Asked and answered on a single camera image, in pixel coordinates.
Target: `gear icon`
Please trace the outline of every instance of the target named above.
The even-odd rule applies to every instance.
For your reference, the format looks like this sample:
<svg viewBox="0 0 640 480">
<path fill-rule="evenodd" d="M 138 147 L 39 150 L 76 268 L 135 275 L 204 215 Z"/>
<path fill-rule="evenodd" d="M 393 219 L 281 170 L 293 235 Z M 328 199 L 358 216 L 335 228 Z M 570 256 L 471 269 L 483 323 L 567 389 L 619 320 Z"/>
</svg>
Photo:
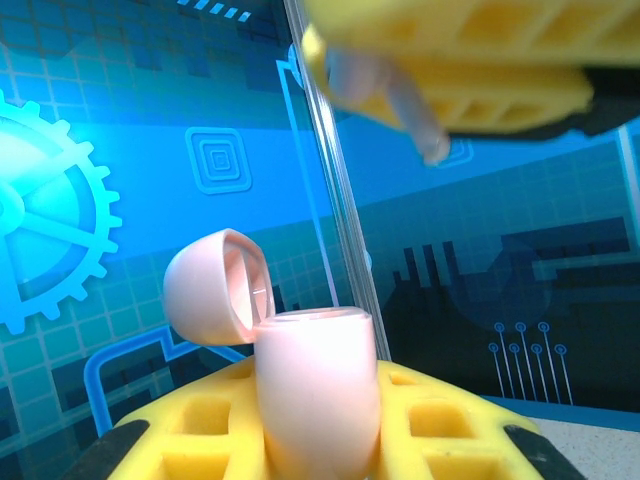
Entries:
<svg viewBox="0 0 640 480">
<path fill-rule="evenodd" d="M 25 331 L 27 317 L 60 317 L 58 303 L 84 300 L 83 283 L 104 277 L 104 253 L 122 220 L 110 205 L 105 166 L 89 159 L 93 145 L 69 137 L 71 126 L 40 117 L 40 105 L 22 108 L 0 90 L 0 324 L 12 335 Z"/>
</svg>

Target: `white table surface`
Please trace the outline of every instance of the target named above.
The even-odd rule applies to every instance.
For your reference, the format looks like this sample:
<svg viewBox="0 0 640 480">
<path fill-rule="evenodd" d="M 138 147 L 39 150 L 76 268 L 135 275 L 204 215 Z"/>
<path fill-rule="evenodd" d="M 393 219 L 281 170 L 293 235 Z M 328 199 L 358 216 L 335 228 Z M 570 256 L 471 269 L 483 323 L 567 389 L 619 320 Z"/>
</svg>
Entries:
<svg viewBox="0 0 640 480">
<path fill-rule="evenodd" d="M 640 480 L 640 433 L 532 420 L 589 480 Z"/>
</svg>

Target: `black rubber edge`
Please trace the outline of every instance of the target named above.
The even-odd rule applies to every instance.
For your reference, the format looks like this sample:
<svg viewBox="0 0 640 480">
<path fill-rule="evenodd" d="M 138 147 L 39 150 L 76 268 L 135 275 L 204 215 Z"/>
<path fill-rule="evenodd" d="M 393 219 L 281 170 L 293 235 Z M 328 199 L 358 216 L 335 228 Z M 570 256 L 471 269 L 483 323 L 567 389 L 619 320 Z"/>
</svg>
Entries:
<svg viewBox="0 0 640 480">
<path fill-rule="evenodd" d="M 587 113 L 570 115 L 559 122 L 509 134 L 451 132 L 452 137 L 543 141 L 570 131 L 594 137 L 618 128 L 640 117 L 640 69 L 585 68 L 594 88 L 591 108 Z"/>
<path fill-rule="evenodd" d="M 60 480 L 107 480 L 149 428 L 146 420 L 135 420 L 105 433 L 93 442 Z"/>
<path fill-rule="evenodd" d="M 504 431 L 544 480 L 587 480 L 542 435 L 515 425 L 506 426 Z"/>
</svg>

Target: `blue gear graphic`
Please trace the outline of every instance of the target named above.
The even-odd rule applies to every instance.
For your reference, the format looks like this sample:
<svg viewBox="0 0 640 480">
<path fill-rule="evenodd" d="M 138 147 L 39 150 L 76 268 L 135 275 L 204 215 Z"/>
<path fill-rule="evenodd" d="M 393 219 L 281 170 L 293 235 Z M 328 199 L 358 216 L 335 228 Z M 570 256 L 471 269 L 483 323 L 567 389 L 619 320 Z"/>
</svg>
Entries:
<svg viewBox="0 0 640 480">
<path fill-rule="evenodd" d="M 10 140 L 15 139 L 22 144 L 20 148 L 13 150 L 10 146 L 0 149 L 0 324 L 6 324 L 12 335 L 24 332 L 25 319 L 30 315 L 42 313 L 49 320 L 59 318 L 58 303 L 69 296 L 78 301 L 84 300 L 87 292 L 82 284 L 90 276 L 104 277 L 107 271 L 100 265 L 102 255 L 118 250 L 118 246 L 109 240 L 109 232 L 114 227 L 122 226 L 122 220 L 111 215 L 110 204 L 118 201 L 120 196 L 116 192 L 107 191 L 103 183 L 103 179 L 111 172 L 105 166 L 93 165 L 89 159 L 93 145 L 89 142 L 74 142 L 68 136 L 70 128 L 69 123 L 64 120 L 52 124 L 42 119 L 40 105 L 37 103 L 27 102 L 22 108 L 6 103 L 0 90 L 0 143 L 10 145 Z M 43 151 L 44 144 L 55 146 L 56 153 L 52 155 Z M 20 155 L 8 158 L 15 152 Z M 37 153 L 36 164 L 30 168 L 25 167 L 28 165 L 24 160 L 25 152 Z M 72 167 L 79 169 L 93 196 L 95 228 L 91 231 L 31 212 L 29 203 L 25 205 L 28 195 L 36 194 L 38 189 L 50 184 L 54 184 L 55 192 L 71 195 L 79 203 L 73 184 L 64 183 L 65 188 L 70 186 L 64 192 L 56 190 L 59 180 L 66 180 L 67 172 Z M 55 203 L 57 198 L 59 197 L 56 195 L 47 196 L 46 204 L 49 206 L 51 201 Z M 55 212 L 55 206 L 51 206 L 51 209 Z M 28 251 L 27 255 L 24 251 L 20 252 L 23 258 L 19 258 L 15 249 L 12 251 L 10 247 L 18 245 L 25 250 L 26 240 L 11 238 L 15 235 L 35 235 L 38 241 L 46 239 L 58 249 L 61 246 L 63 249 L 70 249 L 73 245 L 78 245 L 84 247 L 85 252 L 64 278 L 45 291 L 23 299 L 19 285 L 31 279 L 20 278 L 23 275 L 19 273 L 20 269 L 31 262 L 38 270 L 36 273 L 43 275 L 47 273 L 47 267 L 43 268 L 33 258 L 28 258 Z M 45 255 L 33 252 L 33 255 L 38 253 L 41 254 L 39 258 L 47 258 L 47 252 Z"/>
</svg>

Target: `yellow foam holder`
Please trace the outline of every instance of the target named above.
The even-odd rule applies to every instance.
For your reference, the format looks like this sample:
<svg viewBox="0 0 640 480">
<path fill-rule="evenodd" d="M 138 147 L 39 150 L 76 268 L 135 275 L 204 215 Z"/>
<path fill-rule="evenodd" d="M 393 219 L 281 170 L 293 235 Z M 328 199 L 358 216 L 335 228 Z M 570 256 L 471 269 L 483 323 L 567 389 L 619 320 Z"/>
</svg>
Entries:
<svg viewBox="0 0 640 480">
<path fill-rule="evenodd" d="M 528 419 L 469 392 L 379 362 L 379 480 L 542 480 L 504 431 Z M 123 418 L 149 428 L 110 480 L 276 480 L 265 452 L 252 357 Z"/>
<path fill-rule="evenodd" d="M 331 92 L 327 44 L 313 27 L 303 37 L 302 50 L 314 81 L 332 103 L 402 128 L 382 92 L 359 106 Z M 394 60 L 413 78 L 440 123 L 454 133 L 515 133 L 540 127 L 588 111 L 594 93 L 582 71 L 572 67 L 514 67 L 402 56 Z"/>
<path fill-rule="evenodd" d="M 331 46 L 472 62 L 639 65 L 640 0 L 304 0 Z"/>
<path fill-rule="evenodd" d="M 382 93 L 331 92 L 327 48 L 389 58 L 452 133 L 516 134 L 591 109 L 587 66 L 640 67 L 640 0 L 305 0 L 302 54 L 336 106 L 402 128 Z"/>
</svg>

